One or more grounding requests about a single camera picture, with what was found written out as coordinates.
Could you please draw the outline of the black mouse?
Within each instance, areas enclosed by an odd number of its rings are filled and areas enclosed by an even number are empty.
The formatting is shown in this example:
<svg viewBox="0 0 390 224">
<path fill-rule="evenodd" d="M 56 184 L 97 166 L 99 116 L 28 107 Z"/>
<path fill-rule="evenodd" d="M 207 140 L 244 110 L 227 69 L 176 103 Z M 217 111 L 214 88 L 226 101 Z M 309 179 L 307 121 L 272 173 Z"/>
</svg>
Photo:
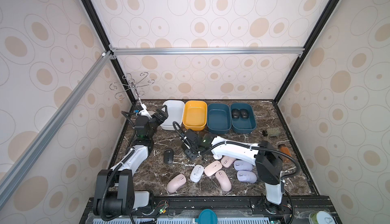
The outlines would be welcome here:
<svg viewBox="0 0 390 224">
<path fill-rule="evenodd" d="M 168 164 L 168 165 L 172 164 L 173 160 L 174 160 L 174 151 L 173 151 L 173 149 L 171 149 L 171 148 L 166 149 L 164 151 L 163 157 L 164 157 L 164 163 L 165 164 Z"/>
<path fill-rule="evenodd" d="M 240 116 L 243 119 L 248 119 L 249 118 L 249 112 L 247 109 L 240 109 Z"/>
<path fill-rule="evenodd" d="M 232 109 L 232 119 L 239 119 L 241 116 L 241 112 L 239 109 Z"/>
</svg>

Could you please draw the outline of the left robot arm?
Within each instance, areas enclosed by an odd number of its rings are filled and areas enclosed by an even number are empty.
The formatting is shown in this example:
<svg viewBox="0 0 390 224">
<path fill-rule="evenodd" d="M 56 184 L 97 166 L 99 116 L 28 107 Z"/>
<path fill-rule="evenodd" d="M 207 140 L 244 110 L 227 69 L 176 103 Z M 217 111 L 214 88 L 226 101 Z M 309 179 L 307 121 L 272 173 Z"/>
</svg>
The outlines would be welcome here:
<svg viewBox="0 0 390 224">
<path fill-rule="evenodd" d="M 150 156 L 153 136 L 168 117 L 168 107 L 159 107 L 153 115 L 147 110 L 121 112 L 133 123 L 134 134 L 126 155 L 110 169 L 101 170 L 96 179 L 93 200 L 93 213 L 108 222 L 122 215 L 131 215 L 138 208 L 152 208 L 153 194 L 148 191 L 135 191 L 133 176 L 139 166 Z"/>
</svg>

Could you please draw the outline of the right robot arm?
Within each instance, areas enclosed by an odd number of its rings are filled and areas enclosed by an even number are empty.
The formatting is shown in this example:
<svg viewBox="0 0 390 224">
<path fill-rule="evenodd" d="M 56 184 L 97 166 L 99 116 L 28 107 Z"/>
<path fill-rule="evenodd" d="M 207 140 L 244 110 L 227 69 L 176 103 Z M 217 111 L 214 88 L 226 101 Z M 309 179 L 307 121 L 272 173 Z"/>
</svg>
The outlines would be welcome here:
<svg viewBox="0 0 390 224">
<path fill-rule="evenodd" d="M 189 158 L 197 158 L 207 154 L 236 158 L 256 167 L 258 177 L 265 183 L 268 203 L 281 205 L 285 193 L 286 178 L 300 173 L 300 164 L 293 157 L 276 150 L 268 141 L 258 144 L 237 142 L 222 138 L 215 134 L 205 134 L 203 137 L 193 130 L 176 130 L 184 149 L 189 151 Z M 296 169 L 293 173 L 283 175 L 283 160 L 291 161 Z"/>
</svg>

